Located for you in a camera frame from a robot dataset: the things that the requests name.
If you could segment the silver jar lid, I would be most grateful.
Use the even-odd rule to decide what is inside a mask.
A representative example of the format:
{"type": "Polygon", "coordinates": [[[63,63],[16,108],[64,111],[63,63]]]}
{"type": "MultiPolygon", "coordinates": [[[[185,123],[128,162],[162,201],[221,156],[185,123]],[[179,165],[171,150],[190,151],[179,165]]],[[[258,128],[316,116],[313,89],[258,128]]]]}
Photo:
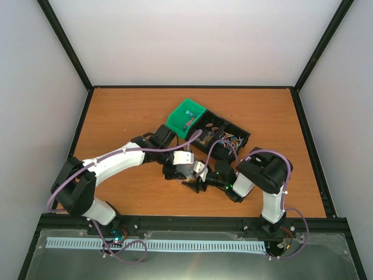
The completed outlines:
{"type": "Polygon", "coordinates": [[[181,173],[181,177],[183,180],[196,179],[196,172],[195,172],[195,164],[179,164],[176,167],[177,172],[181,173]]]}

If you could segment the black lollipop candy bin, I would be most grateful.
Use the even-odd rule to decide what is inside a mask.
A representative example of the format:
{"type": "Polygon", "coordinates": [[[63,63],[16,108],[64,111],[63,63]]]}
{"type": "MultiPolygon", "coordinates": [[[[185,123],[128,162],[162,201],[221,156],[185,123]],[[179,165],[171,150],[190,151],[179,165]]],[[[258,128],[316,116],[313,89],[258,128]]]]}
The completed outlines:
{"type": "Polygon", "coordinates": [[[232,163],[236,160],[239,151],[247,144],[250,136],[250,132],[231,122],[225,122],[209,143],[210,157],[232,163]]]}

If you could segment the green candy bin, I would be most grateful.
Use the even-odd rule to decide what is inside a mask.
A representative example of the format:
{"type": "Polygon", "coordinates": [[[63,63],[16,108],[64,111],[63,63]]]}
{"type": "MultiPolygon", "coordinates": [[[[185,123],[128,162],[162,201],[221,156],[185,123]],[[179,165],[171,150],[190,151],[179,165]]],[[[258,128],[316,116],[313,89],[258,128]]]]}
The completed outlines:
{"type": "Polygon", "coordinates": [[[185,99],[171,112],[166,121],[166,126],[185,140],[192,125],[201,118],[206,108],[191,99],[185,99]]]}

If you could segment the clear plastic jar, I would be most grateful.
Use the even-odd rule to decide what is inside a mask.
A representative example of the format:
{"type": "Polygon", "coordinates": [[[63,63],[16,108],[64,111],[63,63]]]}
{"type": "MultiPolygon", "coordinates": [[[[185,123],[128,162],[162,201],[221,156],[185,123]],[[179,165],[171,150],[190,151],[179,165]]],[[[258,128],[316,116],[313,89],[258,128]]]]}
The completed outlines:
{"type": "Polygon", "coordinates": [[[192,190],[198,191],[199,185],[200,185],[200,178],[192,176],[192,177],[186,178],[185,180],[182,180],[181,184],[192,190]]]}

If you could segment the black popsicle candy bin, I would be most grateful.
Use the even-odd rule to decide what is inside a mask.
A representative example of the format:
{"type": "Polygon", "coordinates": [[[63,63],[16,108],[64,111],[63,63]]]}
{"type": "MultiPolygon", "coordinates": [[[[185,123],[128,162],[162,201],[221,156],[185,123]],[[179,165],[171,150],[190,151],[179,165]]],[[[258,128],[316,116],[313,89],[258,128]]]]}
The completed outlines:
{"type": "Polygon", "coordinates": [[[210,110],[205,110],[201,116],[195,120],[189,127],[186,140],[189,140],[192,134],[197,130],[202,130],[200,136],[192,142],[192,145],[204,153],[208,153],[212,143],[218,139],[223,128],[228,124],[225,118],[222,118],[210,110]]]}

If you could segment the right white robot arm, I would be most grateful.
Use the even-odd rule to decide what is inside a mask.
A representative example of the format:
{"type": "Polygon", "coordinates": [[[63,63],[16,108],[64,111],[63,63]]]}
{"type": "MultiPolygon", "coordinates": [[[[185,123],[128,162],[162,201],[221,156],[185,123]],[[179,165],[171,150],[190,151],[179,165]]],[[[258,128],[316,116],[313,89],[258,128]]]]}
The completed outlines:
{"type": "Polygon", "coordinates": [[[265,235],[274,236],[286,218],[284,200],[292,171],[293,164],[282,154],[255,147],[236,169],[224,160],[216,162],[214,171],[206,167],[195,185],[214,186],[233,202],[243,202],[258,187],[263,194],[260,227],[265,235]]]}

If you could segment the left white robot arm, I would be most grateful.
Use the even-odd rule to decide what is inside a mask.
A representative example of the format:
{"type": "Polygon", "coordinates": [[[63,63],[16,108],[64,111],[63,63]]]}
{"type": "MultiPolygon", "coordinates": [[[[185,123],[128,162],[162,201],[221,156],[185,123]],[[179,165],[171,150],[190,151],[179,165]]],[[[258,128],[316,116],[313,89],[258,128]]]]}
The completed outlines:
{"type": "Polygon", "coordinates": [[[165,177],[183,176],[182,168],[193,163],[189,145],[171,148],[176,134],[165,125],[154,133],[131,139],[124,146],[99,157],[79,160],[70,157],[63,165],[51,188],[47,211],[53,212],[57,201],[72,217],[85,217],[99,223],[109,235],[120,231],[121,220],[117,210],[108,202],[96,197],[96,188],[108,178],[132,167],[156,162],[163,165],[165,177]]]}

